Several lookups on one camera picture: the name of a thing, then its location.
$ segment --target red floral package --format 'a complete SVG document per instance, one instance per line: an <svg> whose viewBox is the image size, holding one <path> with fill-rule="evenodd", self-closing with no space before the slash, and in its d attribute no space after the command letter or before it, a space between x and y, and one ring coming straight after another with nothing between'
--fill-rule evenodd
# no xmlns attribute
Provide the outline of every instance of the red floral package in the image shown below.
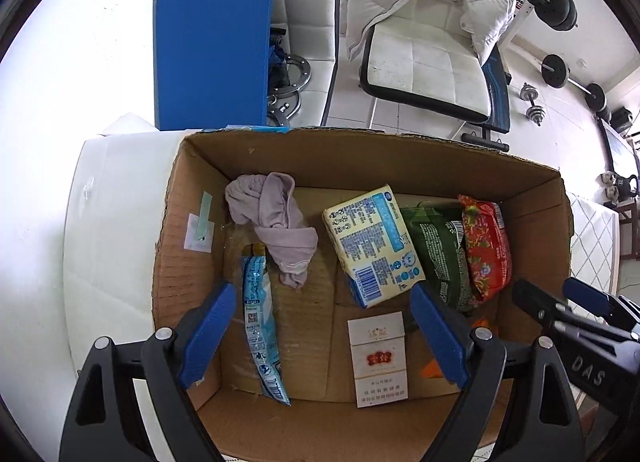
<svg viewBox="0 0 640 462"><path fill-rule="evenodd" d="M460 195L464 206L466 260L482 301L498 294L511 280L511 254L498 204Z"/></svg>

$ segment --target wooden chair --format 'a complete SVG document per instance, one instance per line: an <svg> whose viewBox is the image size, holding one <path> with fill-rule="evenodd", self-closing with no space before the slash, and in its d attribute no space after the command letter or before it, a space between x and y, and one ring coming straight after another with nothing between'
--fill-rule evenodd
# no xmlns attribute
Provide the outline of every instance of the wooden chair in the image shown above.
<svg viewBox="0 0 640 462"><path fill-rule="evenodd" d="M638 255L638 199L631 198L616 207L620 226L631 224L631 254L620 254L620 260L640 260Z"/></svg>

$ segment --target green plastic package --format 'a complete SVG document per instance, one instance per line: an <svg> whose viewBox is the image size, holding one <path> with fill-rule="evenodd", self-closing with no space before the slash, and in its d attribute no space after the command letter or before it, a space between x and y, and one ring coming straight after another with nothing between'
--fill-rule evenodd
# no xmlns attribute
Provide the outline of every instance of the green plastic package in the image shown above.
<svg viewBox="0 0 640 462"><path fill-rule="evenodd" d="M463 247L465 230L462 209L412 207L400 210L427 282L442 301L463 314L470 314L478 304L469 280Z"/></svg>

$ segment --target blue plastic packet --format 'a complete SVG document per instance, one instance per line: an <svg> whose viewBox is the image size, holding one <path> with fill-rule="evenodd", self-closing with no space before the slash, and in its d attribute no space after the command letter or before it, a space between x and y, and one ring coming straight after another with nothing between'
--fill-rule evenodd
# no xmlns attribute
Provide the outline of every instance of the blue plastic packet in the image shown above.
<svg viewBox="0 0 640 462"><path fill-rule="evenodd" d="M290 406L280 372L280 353L264 244L253 244L242 250L242 273L244 330L260 375L262 393Z"/></svg>

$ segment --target pink cloth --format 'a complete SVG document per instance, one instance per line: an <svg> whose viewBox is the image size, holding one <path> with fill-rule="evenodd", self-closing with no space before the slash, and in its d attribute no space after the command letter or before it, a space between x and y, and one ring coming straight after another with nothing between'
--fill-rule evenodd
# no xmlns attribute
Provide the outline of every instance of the pink cloth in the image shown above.
<svg viewBox="0 0 640 462"><path fill-rule="evenodd" d="M252 222L255 233L264 242L280 269L280 281L293 288L306 282L306 268L318 248L313 227L301 227L290 175L270 173L241 175L225 189L231 218L236 224Z"/></svg>

